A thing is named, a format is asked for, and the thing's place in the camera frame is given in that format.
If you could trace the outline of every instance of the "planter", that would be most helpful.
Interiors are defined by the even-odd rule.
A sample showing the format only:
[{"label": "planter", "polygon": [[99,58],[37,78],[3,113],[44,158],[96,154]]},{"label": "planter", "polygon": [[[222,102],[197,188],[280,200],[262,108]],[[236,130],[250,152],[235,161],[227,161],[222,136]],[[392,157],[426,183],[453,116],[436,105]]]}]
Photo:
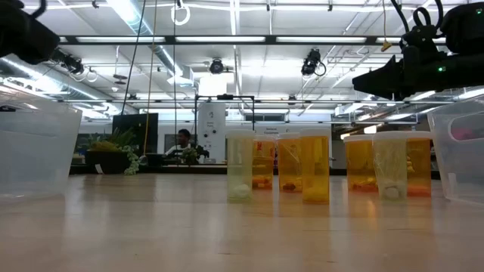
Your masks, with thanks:
[{"label": "planter", "polygon": [[125,152],[87,151],[85,164],[100,165],[104,174],[122,174],[131,163]]}]

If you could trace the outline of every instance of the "translucent plastic container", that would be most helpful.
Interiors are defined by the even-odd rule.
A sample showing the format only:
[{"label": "translucent plastic container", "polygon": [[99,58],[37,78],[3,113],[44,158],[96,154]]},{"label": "translucent plastic container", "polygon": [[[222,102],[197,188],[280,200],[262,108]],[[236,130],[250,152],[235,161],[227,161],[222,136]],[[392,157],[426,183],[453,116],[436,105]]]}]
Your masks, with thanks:
[{"label": "translucent plastic container", "polygon": [[407,131],[408,196],[432,194],[430,139],[428,131]]},{"label": "translucent plastic container", "polygon": [[428,114],[445,197],[484,205],[484,96]]},{"label": "translucent plastic container", "polygon": [[348,190],[377,192],[377,177],[373,165],[373,135],[354,135],[344,138]]},{"label": "translucent plastic container", "polygon": [[323,128],[303,129],[301,132],[302,200],[304,202],[329,203],[330,160],[328,135]]},{"label": "translucent plastic container", "polygon": [[407,133],[378,132],[373,136],[374,168],[381,199],[407,198]]},{"label": "translucent plastic container", "polygon": [[229,200],[252,198],[252,152],[254,131],[235,129],[227,138],[227,197]]},{"label": "translucent plastic container", "polygon": [[275,138],[256,135],[253,144],[252,187],[272,189],[274,179]]},{"label": "translucent plastic container", "polygon": [[299,163],[299,133],[281,133],[278,139],[279,190],[288,193],[303,191]]},{"label": "translucent plastic container", "polygon": [[63,193],[81,111],[0,86],[0,204]]}]

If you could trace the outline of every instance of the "table surface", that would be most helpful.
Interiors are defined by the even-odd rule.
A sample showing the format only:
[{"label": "table surface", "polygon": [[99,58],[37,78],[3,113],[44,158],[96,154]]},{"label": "table surface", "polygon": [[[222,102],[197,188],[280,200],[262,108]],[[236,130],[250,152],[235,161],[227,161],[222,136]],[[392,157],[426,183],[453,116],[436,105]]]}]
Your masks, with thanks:
[{"label": "table surface", "polygon": [[380,202],[331,178],[330,205],[225,175],[89,175],[65,196],[0,207],[1,271],[482,271],[484,208]]}]

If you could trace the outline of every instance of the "wooden table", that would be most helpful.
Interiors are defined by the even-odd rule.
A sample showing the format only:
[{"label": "wooden table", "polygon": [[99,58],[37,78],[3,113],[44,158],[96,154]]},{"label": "wooden table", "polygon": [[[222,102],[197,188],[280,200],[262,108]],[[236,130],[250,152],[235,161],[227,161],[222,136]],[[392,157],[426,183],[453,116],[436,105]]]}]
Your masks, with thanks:
[{"label": "wooden table", "polygon": [[482,271],[484,208],[381,203],[331,180],[328,206],[224,175],[76,176],[65,197],[0,207],[0,271]]}]

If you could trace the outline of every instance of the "ceiling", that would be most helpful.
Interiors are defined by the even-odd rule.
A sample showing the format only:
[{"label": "ceiling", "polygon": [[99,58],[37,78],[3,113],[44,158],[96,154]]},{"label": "ceiling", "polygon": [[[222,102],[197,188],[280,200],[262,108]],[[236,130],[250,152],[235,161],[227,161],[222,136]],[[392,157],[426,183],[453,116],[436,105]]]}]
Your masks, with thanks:
[{"label": "ceiling", "polygon": [[[231,19],[231,1],[240,5],[236,20]],[[29,11],[33,11],[38,1],[23,1]],[[109,6],[106,1],[98,0],[98,9],[91,6],[91,0],[48,0],[49,9],[39,20],[59,36],[132,36],[133,31],[126,22]],[[445,10],[468,1],[442,0]],[[171,6],[173,1],[158,1],[162,7],[157,8],[156,35],[160,36],[228,36],[228,35],[365,35],[382,36],[384,30],[389,36],[400,36],[404,33],[402,22],[397,13],[386,1],[386,19],[381,11],[379,0],[270,0],[272,9],[265,9],[267,1],[260,0],[185,0],[189,5],[189,21],[176,26],[172,22]],[[327,11],[332,3],[333,10]],[[144,1],[138,1],[143,7]],[[144,18],[153,29],[155,27],[155,1],[146,1]],[[433,22],[436,21],[436,6],[433,1],[404,0],[406,8],[403,13],[411,20],[412,8],[426,6],[430,10]],[[183,19],[185,11],[176,11],[177,20]],[[91,73],[81,83],[101,91],[104,94],[124,98],[124,86],[116,86],[113,78],[116,63],[115,45],[62,45],[64,52],[82,59],[85,66],[91,67]],[[166,45],[165,50],[175,62],[186,65],[194,71],[195,79],[207,76],[206,62],[221,58],[224,65],[235,67],[234,47],[232,45]],[[312,48],[318,48],[327,65],[327,73],[321,78],[302,78],[300,69],[303,59]],[[119,60],[116,73],[128,76],[129,64],[135,50],[133,45],[119,47]],[[261,99],[287,99],[296,94],[300,99],[364,99],[366,94],[354,91],[352,78],[371,69],[384,65],[388,59],[397,54],[398,46],[381,53],[380,46],[313,46],[313,45],[238,45],[240,55],[240,94],[254,95]],[[152,51],[146,45],[137,47],[134,66],[130,79],[129,93],[145,97],[150,88],[150,60]],[[67,74],[60,66],[53,68]],[[80,80],[86,74],[76,76]],[[159,59],[154,58],[154,72],[151,92],[155,98],[170,99],[175,91],[177,99],[194,97],[194,88],[176,89],[167,82],[171,76]],[[228,84],[228,93],[236,94],[236,85]],[[317,108],[334,108],[336,104],[316,104]]]}]

